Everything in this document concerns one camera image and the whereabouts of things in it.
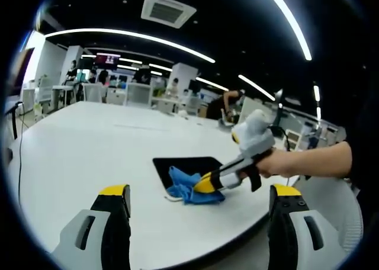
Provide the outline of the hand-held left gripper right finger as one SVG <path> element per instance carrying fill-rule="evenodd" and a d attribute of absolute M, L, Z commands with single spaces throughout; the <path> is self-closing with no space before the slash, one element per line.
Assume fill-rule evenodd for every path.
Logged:
<path fill-rule="evenodd" d="M 345 259 L 337 230 L 286 185 L 270 186 L 268 240 L 269 269 L 336 269 Z"/>

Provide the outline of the person's right hand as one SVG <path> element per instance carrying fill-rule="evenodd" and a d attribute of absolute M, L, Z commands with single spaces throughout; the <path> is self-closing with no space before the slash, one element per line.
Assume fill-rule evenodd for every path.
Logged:
<path fill-rule="evenodd" d="M 270 154 L 261 159 L 256 167 L 264 178 L 282 176 L 290 178 L 295 175 L 293 170 L 293 154 L 283 150 L 272 149 Z"/>

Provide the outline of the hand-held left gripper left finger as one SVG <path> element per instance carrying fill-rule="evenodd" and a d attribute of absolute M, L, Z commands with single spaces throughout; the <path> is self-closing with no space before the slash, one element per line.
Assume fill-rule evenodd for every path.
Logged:
<path fill-rule="evenodd" d="M 61 269 L 130 269 L 130 186 L 104 188 L 60 232 L 52 252 Z"/>

